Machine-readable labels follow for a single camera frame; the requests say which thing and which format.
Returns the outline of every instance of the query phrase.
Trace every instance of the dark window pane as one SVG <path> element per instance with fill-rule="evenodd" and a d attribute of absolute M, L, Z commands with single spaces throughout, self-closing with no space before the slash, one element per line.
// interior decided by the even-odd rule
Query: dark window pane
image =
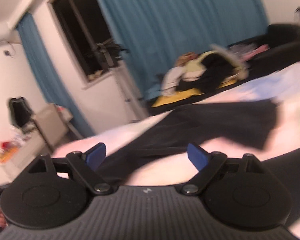
<path fill-rule="evenodd" d="M 94 74 L 97 70 L 102 70 L 101 65 L 91 51 L 91 47 L 75 17 L 69 1 L 55 0 L 53 8 L 86 76 Z"/>
<path fill-rule="evenodd" d="M 97 0 L 73 0 L 95 43 L 111 38 Z"/>

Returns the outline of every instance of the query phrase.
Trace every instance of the yellow blanket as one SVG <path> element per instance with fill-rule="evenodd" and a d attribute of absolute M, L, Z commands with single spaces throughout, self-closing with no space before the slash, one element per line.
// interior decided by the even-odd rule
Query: yellow blanket
<path fill-rule="evenodd" d="M 236 82 L 237 82 L 236 80 L 230 80 L 227 83 L 222 83 L 219 88 L 223 88 L 223 87 L 226 87 L 226 86 L 233 85 Z M 158 106 L 168 105 L 168 104 L 175 103 L 175 102 L 178 102 L 178 101 L 183 100 L 183 99 L 187 99 L 187 98 L 192 97 L 192 96 L 199 96 L 199 95 L 203 95 L 203 94 L 204 93 L 202 93 L 199 89 L 192 88 L 192 89 L 189 89 L 189 90 L 186 90 L 186 91 L 176 92 L 175 95 L 170 96 L 170 97 L 160 96 L 160 97 L 158 97 L 157 101 L 151 107 L 158 107 Z"/>

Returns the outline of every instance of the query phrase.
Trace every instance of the blue curtain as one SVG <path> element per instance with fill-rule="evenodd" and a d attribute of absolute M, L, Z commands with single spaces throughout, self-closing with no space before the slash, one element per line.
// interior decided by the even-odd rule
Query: blue curtain
<path fill-rule="evenodd" d="M 189 51 L 261 35 L 268 25 L 261 0 L 98 0 L 113 38 L 147 99 L 159 95 L 157 74 Z"/>
<path fill-rule="evenodd" d="M 21 19 L 17 30 L 19 31 L 32 72 L 46 100 L 68 108 L 74 117 L 71 123 L 82 136 L 95 135 L 54 69 L 31 14 L 27 13 Z"/>

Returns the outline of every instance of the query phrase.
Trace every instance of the ribbed rubber surface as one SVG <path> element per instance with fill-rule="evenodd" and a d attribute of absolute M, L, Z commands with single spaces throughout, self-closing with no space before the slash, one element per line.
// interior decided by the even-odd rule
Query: ribbed rubber surface
<path fill-rule="evenodd" d="M 0 240 L 289 240 L 284 228 L 244 232 L 211 217 L 196 197 L 174 187 L 120 187 L 98 196 L 74 221 L 49 230 L 10 226 Z"/>

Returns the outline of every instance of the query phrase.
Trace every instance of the electrical cord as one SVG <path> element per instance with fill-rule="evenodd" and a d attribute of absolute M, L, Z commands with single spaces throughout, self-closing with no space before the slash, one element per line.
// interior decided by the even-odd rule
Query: electrical cord
<path fill-rule="evenodd" d="M 9 56 L 14 58 L 14 56 L 16 55 L 16 50 L 15 50 L 14 46 L 9 41 L 7 41 L 7 43 L 10 45 L 10 47 L 13 49 L 13 52 L 14 52 L 13 55 L 10 54 Z"/>

